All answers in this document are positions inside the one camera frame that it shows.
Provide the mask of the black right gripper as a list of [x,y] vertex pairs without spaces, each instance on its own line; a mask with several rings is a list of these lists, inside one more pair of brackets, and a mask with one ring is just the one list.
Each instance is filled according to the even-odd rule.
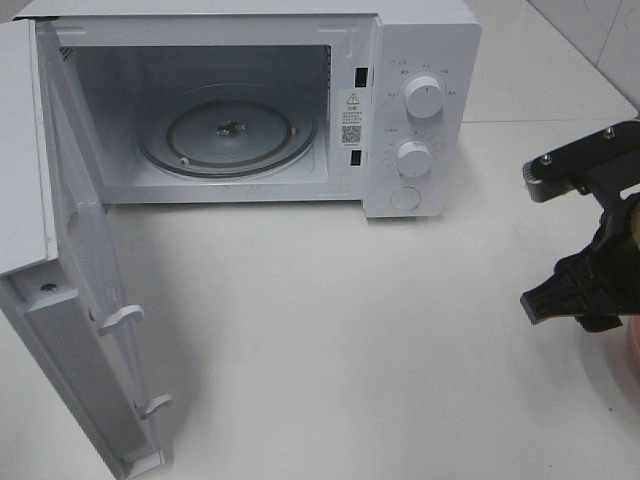
[[603,213],[594,235],[594,269],[583,251],[559,260],[553,274],[525,292],[520,303],[531,322],[573,317],[588,333],[623,326],[639,313],[639,194],[596,186]]

